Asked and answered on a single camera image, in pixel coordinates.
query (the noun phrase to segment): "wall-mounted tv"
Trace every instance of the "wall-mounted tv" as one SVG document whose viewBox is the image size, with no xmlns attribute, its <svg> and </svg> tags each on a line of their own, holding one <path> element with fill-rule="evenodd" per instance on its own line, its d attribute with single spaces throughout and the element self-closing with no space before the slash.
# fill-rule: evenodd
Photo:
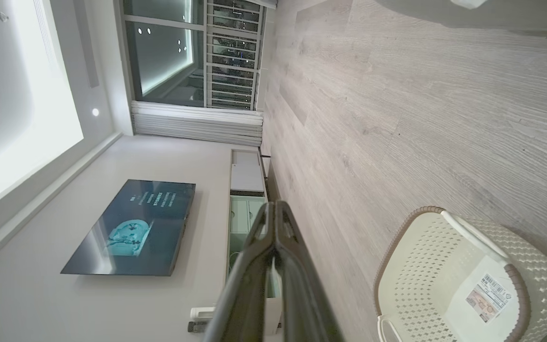
<svg viewBox="0 0 547 342">
<path fill-rule="evenodd" d="M 169 276 L 195 184 L 128 180 L 61 273 Z"/>
</svg>

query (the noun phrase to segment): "white basket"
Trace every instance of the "white basket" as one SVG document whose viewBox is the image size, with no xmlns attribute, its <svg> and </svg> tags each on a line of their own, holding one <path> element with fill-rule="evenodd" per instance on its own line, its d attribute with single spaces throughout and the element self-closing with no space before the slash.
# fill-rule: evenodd
<svg viewBox="0 0 547 342">
<path fill-rule="evenodd" d="M 547 334 L 547 256 L 500 225 L 443 208 L 420 208 L 404 222 L 374 293 L 382 342 L 535 342 Z"/>
</svg>

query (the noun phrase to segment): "basket handle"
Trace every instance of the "basket handle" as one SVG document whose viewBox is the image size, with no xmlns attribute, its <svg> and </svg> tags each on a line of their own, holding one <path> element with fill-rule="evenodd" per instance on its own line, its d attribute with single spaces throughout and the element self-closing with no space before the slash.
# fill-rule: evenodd
<svg viewBox="0 0 547 342">
<path fill-rule="evenodd" d="M 389 327 L 391 328 L 392 332 L 394 333 L 394 337 L 396 338 L 395 341 L 388 341 L 388 335 L 384 335 L 384 322 L 386 322 Z M 402 338 L 400 338 L 400 335 L 398 335 L 398 331 L 394 327 L 394 325 L 391 323 L 390 320 L 387 320 L 384 318 L 383 315 L 377 317 L 377 333 L 379 335 L 380 342 L 402 342 Z"/>
<path fill-rule="evenodd" d="M 465 221 L 461 217 L 454 216 L 450 212 L 443 210 L 440 213 L 444 219 L 460 233 L 469 242 L 478 247 L 486 255 L 497 261 L 501 266 L 510 264 L 509 256 L 503 249 L 499 248 L 490 238 L 480 232 L 476 227 Z"/>
</svg>

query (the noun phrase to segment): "curtain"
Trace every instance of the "curtain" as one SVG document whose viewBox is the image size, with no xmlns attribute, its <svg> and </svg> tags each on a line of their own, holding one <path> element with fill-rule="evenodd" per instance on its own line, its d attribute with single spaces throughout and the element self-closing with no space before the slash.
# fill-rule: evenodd
<svg viewBox="0 0 547 342">
<path fill-rule="evenodd" d="M 263 114 L 258 111 L 132 101 L 131 112 L 136 134 L 261 146 Z"/>
</svg>

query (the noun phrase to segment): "label sticker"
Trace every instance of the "label sticker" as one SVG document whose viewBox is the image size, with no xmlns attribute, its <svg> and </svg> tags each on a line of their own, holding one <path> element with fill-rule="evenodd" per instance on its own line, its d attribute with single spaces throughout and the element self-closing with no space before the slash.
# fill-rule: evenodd
<svg viewBox="0 0 547 342">
<path fill-rule="evenodd" d="M 485 323 L 488 323 L 497 317 L 510 299 L 512 295 L 489 273 L 485 273 L 465 301 Z"/>
</svg>

